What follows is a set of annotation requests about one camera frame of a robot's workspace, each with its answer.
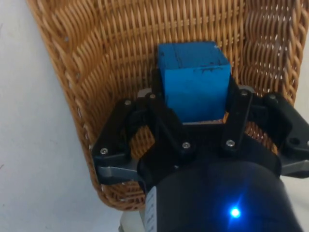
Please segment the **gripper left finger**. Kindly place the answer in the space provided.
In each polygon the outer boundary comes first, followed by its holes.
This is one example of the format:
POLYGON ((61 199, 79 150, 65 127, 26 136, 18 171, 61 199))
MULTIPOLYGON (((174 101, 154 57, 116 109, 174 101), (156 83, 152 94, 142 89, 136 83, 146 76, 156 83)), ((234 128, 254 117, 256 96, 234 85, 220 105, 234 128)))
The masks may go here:
POLYGON ((93 145, 94 167, 102 184, 133 180, 155 185, 196 156, 195 142, 165 104, 159 69, 152 70, 151 79, 150 93, 136 100, 126 98, 117 102, 93 145), (130 141, 142 127, 150 130, 154 144, 136 161, 131 156, 130 141))

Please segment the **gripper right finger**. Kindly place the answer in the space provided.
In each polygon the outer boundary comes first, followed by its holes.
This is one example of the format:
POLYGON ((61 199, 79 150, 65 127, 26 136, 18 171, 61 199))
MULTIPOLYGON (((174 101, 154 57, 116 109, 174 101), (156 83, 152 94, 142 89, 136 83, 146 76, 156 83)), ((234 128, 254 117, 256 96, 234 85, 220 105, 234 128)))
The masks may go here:
POLYGON ((233 78, 218 91, 219 108, 229 113, 223 126, 218 164, 236 169, 256 165, 273 173, 294 178, 309 176, 309 124, 279 93, 262 97, 237 86, 233 78), (277 147, 274 153, 245 135, 248 122, 258 126, 277 147))

